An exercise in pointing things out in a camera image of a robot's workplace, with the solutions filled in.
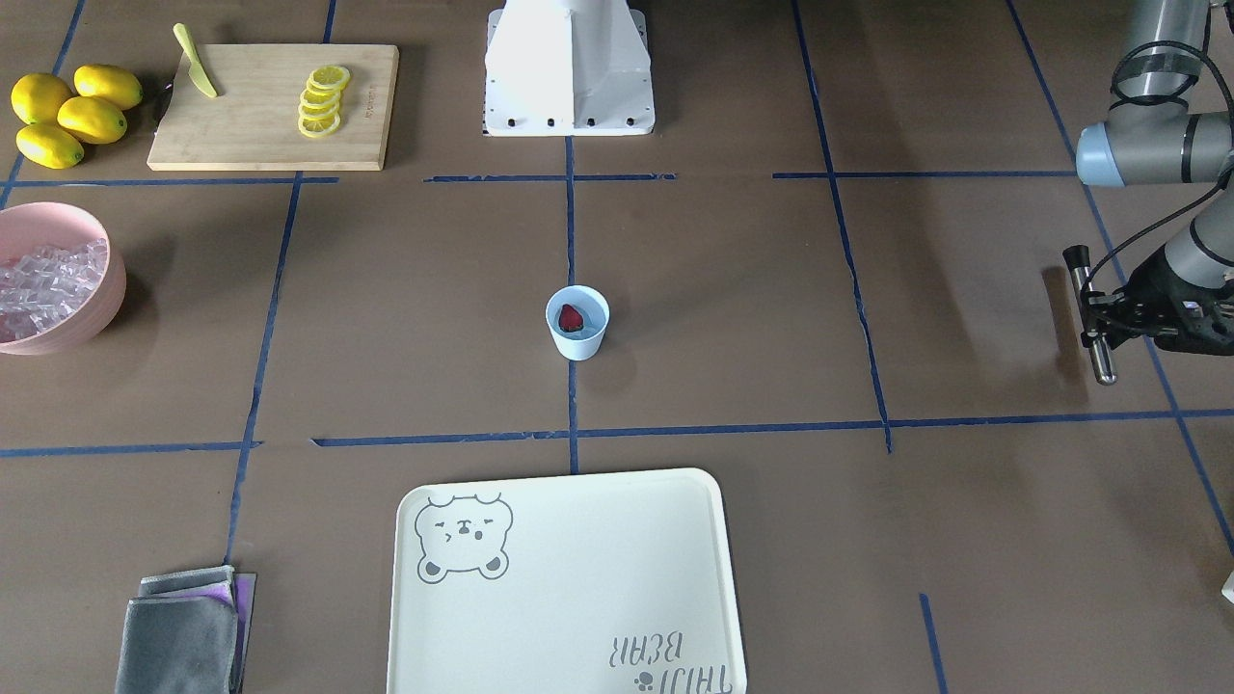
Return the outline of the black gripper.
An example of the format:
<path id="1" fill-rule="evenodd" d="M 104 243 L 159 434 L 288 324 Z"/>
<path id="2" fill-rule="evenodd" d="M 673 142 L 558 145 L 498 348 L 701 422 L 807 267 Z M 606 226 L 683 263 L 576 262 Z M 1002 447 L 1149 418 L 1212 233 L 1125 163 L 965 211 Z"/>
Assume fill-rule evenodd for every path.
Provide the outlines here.
<path id="1" fill-rule="evenodd" d="M 1164 351 L 1233 354 L 1230 282 L 1212 289 L 1182 280 L 1164 249 L 1149 256 L 1114 294 L 1081 288 L 1080 307 L 1093 310 L 1102 325 L 1083 331 L 1085 347 L 1103 341 L 1116 349 L 1146 335 Z"/>

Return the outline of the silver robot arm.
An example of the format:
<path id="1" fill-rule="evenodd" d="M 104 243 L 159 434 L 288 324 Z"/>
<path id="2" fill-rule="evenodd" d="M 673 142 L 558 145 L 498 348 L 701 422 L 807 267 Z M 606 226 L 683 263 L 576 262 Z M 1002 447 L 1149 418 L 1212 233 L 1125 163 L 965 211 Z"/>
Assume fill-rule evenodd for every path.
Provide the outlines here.
<path id="1" fill-rule="evenodd" d="M 1114 348 L 1146 335 L 1165 351 L 1232 354 L 1232 109 L 1195 114 L 1190 91 L 1208 53 L 1211 1 L 1140 1 L 1111 78 L 1111 107 L 1076 149 L 1088 186 L 1198 184 L 1195 219 L 1111 294 L 1076 282 L 1083 342 Z"/>

